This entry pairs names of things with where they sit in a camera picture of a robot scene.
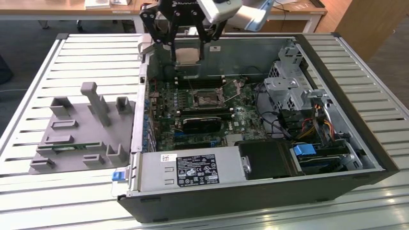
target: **power supply label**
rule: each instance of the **power supply label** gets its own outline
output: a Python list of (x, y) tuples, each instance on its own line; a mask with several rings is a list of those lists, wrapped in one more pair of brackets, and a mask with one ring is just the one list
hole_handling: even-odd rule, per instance
[(177, 185), (179, 187), (218, 184), (214, 155), (175, 158)]

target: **metal grating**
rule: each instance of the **metal grating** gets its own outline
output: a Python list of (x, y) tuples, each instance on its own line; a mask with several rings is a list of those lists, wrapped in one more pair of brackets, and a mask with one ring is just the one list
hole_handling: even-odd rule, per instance
[(275, 64), (273, 64), (271, 67), (270, 67), (270, 70), (269, 70), (269, 73), (267, 73), (269, 78), (279, 77), (279, 72), (278, 72), (278, 70), (274, 66), (275, 66)]
[(407, 228), (407, 111), (363, 62), (351, 57), (342, 40), (329, 34), (311, 34), (306, 38), (395, 160), (402, 170), (398, 174), (374, 185), (357, 188), (334, 201), (189, 219), (171, 224), (139, 224), (111, 196), (113, 170), (26, 174), (34, 144), (50, 116), (47, 106), (51, 96), (67, 96), (73, 103), (83, 102), (77, 89), (85, 79), (101, 85), (98, 93), (105, 95), (106, 100), (118, 95), (130, 98), (137, 95), (139, 63), (133, 56), (139, 36), (71, 34), (66, 40), (55, 41), (18, 108), (21, 114), (16, 113), (0, 140), (1, 229)]
[(291, 98), (291, 97), (287, 98), (286, 106), (287, 106), (287, 109), (289, 109), (290, 111), (294, 110), (295, 104), (294, 104), (294, 101), (293, 101), (293, 98)]

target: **blue latch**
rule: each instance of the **blue latch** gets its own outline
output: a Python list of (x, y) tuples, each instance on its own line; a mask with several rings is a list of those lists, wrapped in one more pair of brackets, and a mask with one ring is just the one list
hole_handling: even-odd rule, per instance
[(315, 155), (317, 152), (314, 151), (314, 147), (311, 144), (301, 144), (294, 146), (293, 148), (294, 153), (297, 156), (305, 156), (305, 155)]
[(111, 174), (111, 181), (123, 181), (125, 180), (125, 172), (117, 171)]

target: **green circuit board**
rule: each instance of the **green circuit board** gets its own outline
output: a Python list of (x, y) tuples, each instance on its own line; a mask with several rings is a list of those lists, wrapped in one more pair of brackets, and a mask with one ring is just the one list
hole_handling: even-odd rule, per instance
[[(222, 90), (221, 95), (225, 101), (222, 107), (229, 110), (230, 108), (233, 109), (230, 110), (231, 118), (221, 120), (218, 132), (185, 135), (178, 126), (182, 118), (178, 117), (177, 111), (194, 106), (194, 99), (190, 96), (191, 90), (178, 89), (173, 82), (155, 81), (150, 83), (149, 95), (154, 101), (153, 120), (157, 128), (157, 151), (182, 149), (177, 147), (197, 143), (202, 143), (203, 146), (210, 143), (211, 148), (230, 146), (231, 143), (227, 143), (227, 137), (231, 134), (239, 134), (242, 140), (267, 138), (253, 105), (255, 92), (251, 89), (251, 85), (243, 84), (238, 77), (226, 78), (226, 83), (218, 88), (218, 91)], [(211, 90), (214, 88), (198, 89), (199, 93), (206, 93)], [(202, 98), (201, 102), (207, 102), (206, 106), (215, 106), (214, 103), (210, 103), (210, 100), (210, 97), (207, 99)]]

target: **motherboard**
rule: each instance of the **motherboard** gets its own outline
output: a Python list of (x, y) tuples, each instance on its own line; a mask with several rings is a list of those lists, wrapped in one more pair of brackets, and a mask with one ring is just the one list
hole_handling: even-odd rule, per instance
[(150, 81), (157, 151), (225, 147), (267, 138), (254, 107), (254, 87), (243, 77)]

